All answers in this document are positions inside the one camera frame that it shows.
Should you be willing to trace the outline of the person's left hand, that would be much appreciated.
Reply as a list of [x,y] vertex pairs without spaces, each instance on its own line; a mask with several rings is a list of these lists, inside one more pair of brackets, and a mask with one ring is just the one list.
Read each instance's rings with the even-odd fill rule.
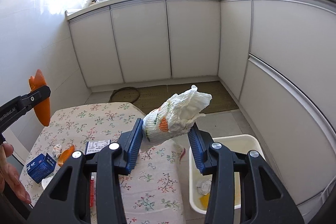
[[8,143],[1,144],[1,193],[5,189],[5,183],[9,185],[15,195],[24,203],[30,204],[31,199],[29,193],[19,180],[17,169],[7,162],[7,158],[14,152],[14,147]]

